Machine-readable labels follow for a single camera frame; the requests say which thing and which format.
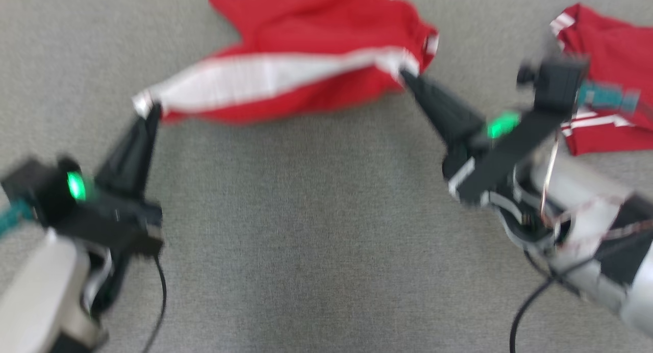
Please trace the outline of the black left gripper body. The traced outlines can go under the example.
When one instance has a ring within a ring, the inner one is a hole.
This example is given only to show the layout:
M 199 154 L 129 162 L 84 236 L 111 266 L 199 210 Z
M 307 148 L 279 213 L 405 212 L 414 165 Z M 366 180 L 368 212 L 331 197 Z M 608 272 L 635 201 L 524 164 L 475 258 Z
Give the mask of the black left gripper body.
M 52 165 L 58 210 L 51 228 L 59 235 L 127 255 L 159 256 L 164 242 L 160 209 L 110 193 L 79 171 Z

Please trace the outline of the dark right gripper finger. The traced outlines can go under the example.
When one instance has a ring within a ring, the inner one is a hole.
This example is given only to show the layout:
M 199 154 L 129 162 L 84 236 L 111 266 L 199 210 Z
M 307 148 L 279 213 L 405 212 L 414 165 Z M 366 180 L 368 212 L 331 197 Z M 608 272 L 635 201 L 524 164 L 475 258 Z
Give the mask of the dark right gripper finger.
M 448 149 L 466 144 L 485 127 L 485 119 L 443 84 L 408 70 L 400 76 Z

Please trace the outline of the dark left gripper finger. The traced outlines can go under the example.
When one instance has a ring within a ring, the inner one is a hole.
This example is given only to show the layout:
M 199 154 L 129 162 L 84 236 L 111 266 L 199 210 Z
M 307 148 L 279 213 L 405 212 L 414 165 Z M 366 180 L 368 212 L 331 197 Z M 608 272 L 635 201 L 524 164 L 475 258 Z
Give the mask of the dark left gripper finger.
M 160 120 L 160 104 L 154 104 L 147 117 L 135 118 L 96 173 L 98 187 L 126 198 L 145 198 Z

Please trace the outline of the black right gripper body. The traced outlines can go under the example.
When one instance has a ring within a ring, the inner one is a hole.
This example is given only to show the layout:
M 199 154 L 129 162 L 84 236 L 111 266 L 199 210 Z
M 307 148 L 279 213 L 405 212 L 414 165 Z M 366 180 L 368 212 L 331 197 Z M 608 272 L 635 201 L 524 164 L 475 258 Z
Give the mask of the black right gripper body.
M 448 191 L 462 204 L 485 203 L 485 193 L 508 180 L 515 167 L 532 156 L 560 127 L 554 111 L 505 113 L 481 130 L 490 146 L 480 158 L 471 157 L 448 181 Z

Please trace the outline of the red basketball jersey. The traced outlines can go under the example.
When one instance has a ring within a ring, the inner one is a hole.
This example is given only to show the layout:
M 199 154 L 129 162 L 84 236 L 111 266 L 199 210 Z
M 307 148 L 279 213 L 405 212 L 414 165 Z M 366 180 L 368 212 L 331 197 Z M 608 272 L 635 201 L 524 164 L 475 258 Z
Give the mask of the red basketball jersey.
M 133 97 L 147 116 L 252 124 L 366 104 L 423 72 L 438 30 L 406 0 L 209 0 L 242 41 Z
M 640 94 L 634 114 L 579 105 L 562 125 L 570 153 L 653 150 L 653 26 L 635 26 L 575 4 L 550 28 L 564 53 L 588 58 L 585 81 Z

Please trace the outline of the red basketball jersey top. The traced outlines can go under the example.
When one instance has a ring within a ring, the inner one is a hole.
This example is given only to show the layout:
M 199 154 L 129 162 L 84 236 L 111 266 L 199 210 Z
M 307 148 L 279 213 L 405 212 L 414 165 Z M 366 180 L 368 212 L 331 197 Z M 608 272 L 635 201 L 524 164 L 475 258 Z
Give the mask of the red basketball jersey top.
M 634 114 L 579 105 L 562 125 L 570 153 L 653 150 L 653 26 L 635 26 L 575 4 L 550 28 L 564 53 L 588 58 L 585 81 L 640 94 Z

